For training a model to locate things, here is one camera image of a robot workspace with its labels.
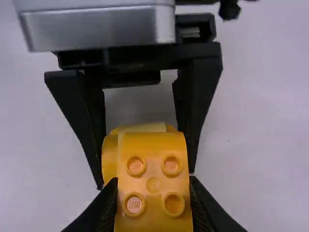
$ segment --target white table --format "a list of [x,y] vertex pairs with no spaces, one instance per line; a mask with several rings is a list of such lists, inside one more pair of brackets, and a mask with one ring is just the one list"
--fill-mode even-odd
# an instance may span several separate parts
[[[308,231],[309,2],[241,5],[238,21],[217,18],[225,70],[196,175],[249,232]],[[44,84],[43,73],[56,69],[53,55],[27,52],[11,2],[0,1],[2,232],[60,231],[98,194],[81,145]],[[174,79],[168,71],[159,86],[106,91],[108,129],[176,124]]]

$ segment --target white surface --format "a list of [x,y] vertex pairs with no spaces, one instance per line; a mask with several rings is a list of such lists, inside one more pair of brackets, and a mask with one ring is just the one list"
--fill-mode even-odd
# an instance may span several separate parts
[[[242,3],[217,19],[225,71],[201,136],[197,176],[249,232],[309,231],[307,0]],[[217,7],[178,9],[182,12]],[[26,51],[0,1],[0,231],[57,232],[97,195],[82,148],[44,85],[51,54]],[[108,128],[175,124],[171,83],[110,90]]]

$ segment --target silver metal housing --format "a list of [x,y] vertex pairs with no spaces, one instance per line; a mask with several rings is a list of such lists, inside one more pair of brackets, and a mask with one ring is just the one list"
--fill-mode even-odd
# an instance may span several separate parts
[[30,51],[175,42],[174,0],[16,0]]

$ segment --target lego stud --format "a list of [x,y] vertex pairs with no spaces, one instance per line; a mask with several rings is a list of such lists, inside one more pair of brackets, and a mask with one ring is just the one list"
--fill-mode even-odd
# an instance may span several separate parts
[[144,196],[138,192],[133,192],[124,198],[122,202],[122,209],[129,217],[136,218],[144,212],[145,205],[146,201]]
[[176,192],[167,194],[162,201],[164,212],[170,217],[179,217],[184,212],[184,198]]
[[161,163],[161,170],[167,177],[178,176],[181,173],[182,169],[182,164],[175,156],[168,156]]
[[141,177],[146,171],[146,162],[142,157],[133,156],[126,163],[126,172],[133,177]]

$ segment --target yellow plastic block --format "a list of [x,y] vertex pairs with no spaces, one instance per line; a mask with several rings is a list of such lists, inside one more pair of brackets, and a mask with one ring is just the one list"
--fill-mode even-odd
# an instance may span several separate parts
[[192,232],[189,170],[180,132],[127,132],[118,144],[115,232]]

